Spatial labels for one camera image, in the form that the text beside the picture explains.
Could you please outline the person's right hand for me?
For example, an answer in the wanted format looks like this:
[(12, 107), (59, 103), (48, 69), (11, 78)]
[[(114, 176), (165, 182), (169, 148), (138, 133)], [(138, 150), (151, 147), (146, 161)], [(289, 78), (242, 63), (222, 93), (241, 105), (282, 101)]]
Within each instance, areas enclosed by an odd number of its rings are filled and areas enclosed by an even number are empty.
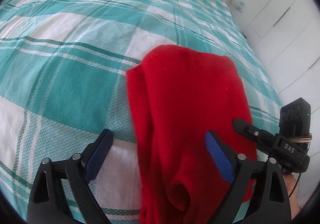
[(294, 219), (300, 212), (300, 206), (297, 199), (297, 180), (294, 175), (287, 174), (283, 175), (287, 193), (289, 195), (290, 208), (291, 208), (291, 219)]

